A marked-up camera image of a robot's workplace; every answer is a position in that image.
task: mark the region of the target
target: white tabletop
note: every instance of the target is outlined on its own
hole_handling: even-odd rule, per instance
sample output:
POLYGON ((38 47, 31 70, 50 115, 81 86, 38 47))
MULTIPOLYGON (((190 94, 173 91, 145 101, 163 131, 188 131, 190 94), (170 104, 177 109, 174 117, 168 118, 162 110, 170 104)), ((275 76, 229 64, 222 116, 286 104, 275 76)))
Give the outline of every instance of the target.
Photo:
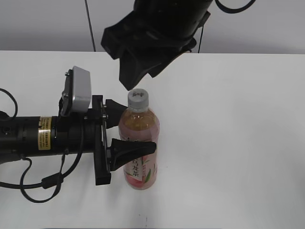
MULTIPOLYGON (((122 169, 96 187, 92 154, 83 155, 48 203, 0 188, 0 228, 305 228, 304 63, 304 55, 184 54, 138 85, 161 122, 150 189, 130 188, 122 169)), ((74 65, 91 72, 93 94, 126 104, 119 62, 101 52, 0 52, 0 87, 19 115, 56 115, 74 65)), ((0 110, 13 113, 3 94, 0 110)), ((60 159, 34 158, 25 183, 57 173, 60 159)), ((0 165, 0 181, 18 184, 27 166, 0 165)))

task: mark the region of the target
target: pink bottle label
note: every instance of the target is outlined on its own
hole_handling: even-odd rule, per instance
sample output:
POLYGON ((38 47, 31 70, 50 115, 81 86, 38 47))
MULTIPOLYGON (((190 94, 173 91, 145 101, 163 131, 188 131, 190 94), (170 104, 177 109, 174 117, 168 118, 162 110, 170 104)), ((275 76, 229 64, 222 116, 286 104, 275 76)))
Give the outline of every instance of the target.
MULTIPOLYGON (((124 124, 119 124, 121 140, 155 142, 158 141, 159 123, 147 130, 133 131, 124 124)), ((124 172, 127 181, 135 188, 150 187, 157 175, 157 150, 155 153, 140 157, 125 165, 124 172)))

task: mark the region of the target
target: gray wall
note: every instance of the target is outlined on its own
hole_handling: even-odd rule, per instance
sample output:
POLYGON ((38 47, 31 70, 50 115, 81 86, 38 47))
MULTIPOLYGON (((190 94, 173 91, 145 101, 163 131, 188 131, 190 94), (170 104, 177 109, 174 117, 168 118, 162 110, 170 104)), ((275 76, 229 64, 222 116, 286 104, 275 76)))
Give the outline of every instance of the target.
MULTIPOLYGON (((229 7, 248 1, 221 0, 229 7)), ((98 51, 104 28, 127 15, 133 3, 88 0, 98 51)), ((213 3, 201 52, 305 53, 304 9, 302 0, 257 0, 229 15, 213 3)), ((0 50, 92 51, 84 0, 1 0, 0 50)))

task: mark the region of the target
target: bottle cap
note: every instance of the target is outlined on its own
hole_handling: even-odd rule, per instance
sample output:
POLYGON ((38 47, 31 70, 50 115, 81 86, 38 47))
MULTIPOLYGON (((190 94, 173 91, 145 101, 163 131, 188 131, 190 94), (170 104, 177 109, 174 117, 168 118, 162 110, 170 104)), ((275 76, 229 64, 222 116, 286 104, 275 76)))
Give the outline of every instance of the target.
POLYGON ((144 89, 133 89, 128 93, 128 108, 133 112, 145 112, 148 105, 148 93, 144 89))

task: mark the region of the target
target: black robot end effector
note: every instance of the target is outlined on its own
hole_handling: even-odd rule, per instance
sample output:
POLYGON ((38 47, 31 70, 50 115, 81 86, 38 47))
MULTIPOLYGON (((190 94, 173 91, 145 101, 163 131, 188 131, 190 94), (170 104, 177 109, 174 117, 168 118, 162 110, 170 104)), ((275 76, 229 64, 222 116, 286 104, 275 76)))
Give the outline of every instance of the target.
MULTIPOLYGON (((0 112, 0 164, 31 156, 94 154, 96 185, 109 184, 111 171, 156 150, 153 142, 124 142, 113 139, 108 147, 106 129, 117 126, 126 106, 113 100, 103 104, 102 95, 92 96, 90 73, 74 66, 66 73, 59 114, 52 117, 16 117, 0 112)), ((46 188, 56 185, 48 182, 46 188)))
POLYGON ((174 59, 196 46, 212 0, 136 0, 133 11, 106 28, 102 47, 120 59, 120 82, 127 90, 147 74, 156 77, 174 59))

